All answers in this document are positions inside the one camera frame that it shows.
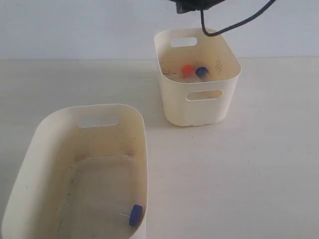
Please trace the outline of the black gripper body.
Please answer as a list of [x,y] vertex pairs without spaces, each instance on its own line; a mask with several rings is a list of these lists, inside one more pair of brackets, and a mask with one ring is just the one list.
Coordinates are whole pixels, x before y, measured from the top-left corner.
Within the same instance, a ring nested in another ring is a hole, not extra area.
[[208,10],[224,0],[171,0],[175,3],[177,14],[190,11]]

